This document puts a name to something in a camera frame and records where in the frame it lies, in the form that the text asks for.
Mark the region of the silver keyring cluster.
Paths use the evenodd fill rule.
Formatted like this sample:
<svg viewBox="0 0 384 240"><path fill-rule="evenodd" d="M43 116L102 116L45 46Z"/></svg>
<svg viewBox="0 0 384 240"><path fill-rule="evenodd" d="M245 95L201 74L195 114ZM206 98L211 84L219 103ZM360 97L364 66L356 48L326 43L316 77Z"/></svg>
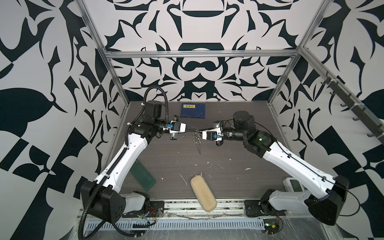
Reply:
<svg viewBox="0 0 384 240"><path fill-rule="evenodd" d="M200 145L201 144L201 134L200 134L200 131L195 129L192 131L192 137L193 137L193 142L196 144L196 145Z"/></svg>

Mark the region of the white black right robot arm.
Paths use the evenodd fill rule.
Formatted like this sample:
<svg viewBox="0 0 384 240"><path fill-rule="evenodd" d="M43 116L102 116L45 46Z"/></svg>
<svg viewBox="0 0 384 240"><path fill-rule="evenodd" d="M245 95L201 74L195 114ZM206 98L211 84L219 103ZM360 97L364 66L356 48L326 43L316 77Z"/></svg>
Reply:
<svg viewBox="0 0 384 240"><path fill-rule="evenodd" d="M257 129L258 123L246 111L233 114L233 124L214 122L213 128L204 130L203 139L240 141L244 148L297 180L305 187L301 192L281 192L269 189L255 204L246 208L250 218L277 216L283 211L310 213L323 224L334 226L350 193L350 182L343 176L332 176L307 163L275 138L267 128Z"/></svg>

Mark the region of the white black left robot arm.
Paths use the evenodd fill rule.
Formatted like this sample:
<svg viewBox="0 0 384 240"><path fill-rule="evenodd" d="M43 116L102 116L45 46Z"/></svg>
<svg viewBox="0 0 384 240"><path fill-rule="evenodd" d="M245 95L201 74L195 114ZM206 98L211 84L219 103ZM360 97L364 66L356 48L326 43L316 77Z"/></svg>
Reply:
<svg viewBox="0 0 384 240"><path fill-rule="evenodd" d="M165 102L147 101L151 90L158 90ZM142 109L129 123L125 141L108 166L95 178L81 186L84 210L79 221L78 239L89 240L105 224L115 224L123 215L127 199L120 195L124 180L140 154L151 140L164 133L185 133L186 124L169 118L167 94L158 86L149 87L143 99Z"/></svg>

